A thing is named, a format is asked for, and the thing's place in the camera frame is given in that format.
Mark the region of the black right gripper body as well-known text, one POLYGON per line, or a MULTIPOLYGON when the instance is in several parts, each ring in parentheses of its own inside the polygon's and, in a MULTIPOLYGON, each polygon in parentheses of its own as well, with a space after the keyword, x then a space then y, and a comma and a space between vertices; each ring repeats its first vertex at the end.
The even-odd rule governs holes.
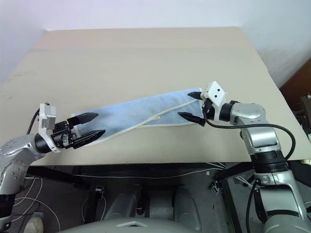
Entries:
POLYGON ((206 99, 202 105, 202 113, 205 120, 214 120, 215 109, 212 104, 210 99, 206 99))

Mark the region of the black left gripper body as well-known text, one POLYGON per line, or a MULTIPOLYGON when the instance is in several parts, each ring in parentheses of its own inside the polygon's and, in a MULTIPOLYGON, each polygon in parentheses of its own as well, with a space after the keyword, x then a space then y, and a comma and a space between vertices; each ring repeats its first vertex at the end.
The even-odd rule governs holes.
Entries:
POLYGON ((70 120, 69 122, 62 121, 56 123, 52 134, 52 140, 58 148, 77 149, 81 146, 78 144, 78 138, 76 136, 76 133, 72 132, 73 127, 78 124, 78 120, 70 120))

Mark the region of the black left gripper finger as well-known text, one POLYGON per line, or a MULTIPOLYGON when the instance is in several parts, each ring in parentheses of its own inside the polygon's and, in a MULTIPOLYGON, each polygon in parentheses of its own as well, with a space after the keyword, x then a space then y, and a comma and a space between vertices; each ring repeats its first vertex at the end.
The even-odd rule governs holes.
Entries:
POLYGON ((97 113, 83 113, 77 116, 72 116, 67 119, 68 124, 73 127, 79 124, 85 124, 92 121, 98 116, 97 113))
POLYGON ((76 139, 73 140, 72 147, 74 149, 80 148, 82 146, 85 146, 87 144, 92 143, 93 141, 96 141, 99 139, 106 130, 95 130, 95 131, 90 131, 76 139))

